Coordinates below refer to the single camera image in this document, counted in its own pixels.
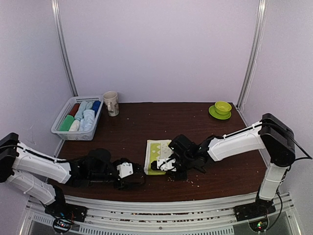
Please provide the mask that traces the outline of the yellow green patterned towel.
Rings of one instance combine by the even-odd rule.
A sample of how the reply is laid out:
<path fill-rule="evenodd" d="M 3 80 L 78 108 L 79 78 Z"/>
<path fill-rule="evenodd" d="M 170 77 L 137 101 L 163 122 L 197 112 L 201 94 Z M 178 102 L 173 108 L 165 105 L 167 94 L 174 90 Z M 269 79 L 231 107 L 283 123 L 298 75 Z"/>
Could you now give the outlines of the yellow green patterned towel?
<path fill-rule="evenodd" d="M 170 157 L 173 151 L 168 147 L 172 140 L 147 140 L 144 172 L 146 175 L 164 175 L 165 171 L 151 169 L 151 163 Z"/>

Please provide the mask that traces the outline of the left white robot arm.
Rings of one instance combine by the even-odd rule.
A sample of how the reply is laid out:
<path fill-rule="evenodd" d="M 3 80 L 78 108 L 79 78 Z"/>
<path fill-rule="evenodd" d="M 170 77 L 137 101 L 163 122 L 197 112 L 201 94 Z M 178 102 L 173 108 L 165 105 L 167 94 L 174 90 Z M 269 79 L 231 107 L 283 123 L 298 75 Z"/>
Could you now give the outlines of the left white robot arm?
<path fill-rule="evenodd" d="M 111 153 L 103 148 L 72 160 L 58 159 L 38 152 L 19 141 L 16 133 L 0 140 L 0 181 L 37 198 L 59 217 L 70 213 L 62 189 L 36 178 L 47 177 L 60 184 L 85 188 L 93 183 L 112 183 L 118 190 L 143 185 L 146 181 L 140 164 L 126 158 L 111 161 Z"/>

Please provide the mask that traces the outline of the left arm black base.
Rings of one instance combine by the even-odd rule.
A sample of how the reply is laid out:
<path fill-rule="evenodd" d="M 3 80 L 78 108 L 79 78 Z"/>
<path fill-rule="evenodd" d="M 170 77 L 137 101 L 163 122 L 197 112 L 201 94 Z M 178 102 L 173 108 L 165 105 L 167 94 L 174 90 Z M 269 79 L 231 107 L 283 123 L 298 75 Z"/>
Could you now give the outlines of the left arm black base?
<path fill-rule="evenodd" d="M 65 219 L 69 222 L 84 222 L 88 208 L 74 204 L 65 203 L 63 206 L 45 205 L 45 213 L 50 214 L 53 218 Z"/>

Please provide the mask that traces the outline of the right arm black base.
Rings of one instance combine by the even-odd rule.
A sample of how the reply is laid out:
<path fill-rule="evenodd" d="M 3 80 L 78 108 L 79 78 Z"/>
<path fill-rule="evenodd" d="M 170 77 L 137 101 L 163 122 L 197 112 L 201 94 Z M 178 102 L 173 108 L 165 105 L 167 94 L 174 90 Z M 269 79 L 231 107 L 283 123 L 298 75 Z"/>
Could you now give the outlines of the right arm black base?
<path fill-rule="evenodd" d="M 252 220 L 258 217 L 266 217 L 268 214 L 274 212 L 276 212 L 276 208 L 274 205 L 266 207 L 264 205 L 258 205 L 256 203 L 249 203 L 234 207 L 234 214 L 236 216 L 237 222 Z"/>

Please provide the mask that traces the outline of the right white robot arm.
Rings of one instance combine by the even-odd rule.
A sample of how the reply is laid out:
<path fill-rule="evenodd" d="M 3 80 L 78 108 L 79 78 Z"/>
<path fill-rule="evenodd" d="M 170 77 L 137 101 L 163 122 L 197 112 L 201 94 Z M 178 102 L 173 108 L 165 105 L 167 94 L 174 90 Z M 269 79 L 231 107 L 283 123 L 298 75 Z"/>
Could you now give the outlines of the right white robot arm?
<path fill-rule="evenodd" d="M 200 144 L 185 135 L 176 136 L 169 144 L 172 155 L 165 160 L 163 171 L 179 177 L 190 169 L 205 173 L 207 163 L 216 163 L 249 152 L 267 152 L 270 157 L 265 176 L 259 186 L 251 212 L 261 216 L 272 205 L 276 191 L 288 168 L 295 162 L 294 132 L 270 113 L 239 131 L 222 136 L 210 135 Z"/>

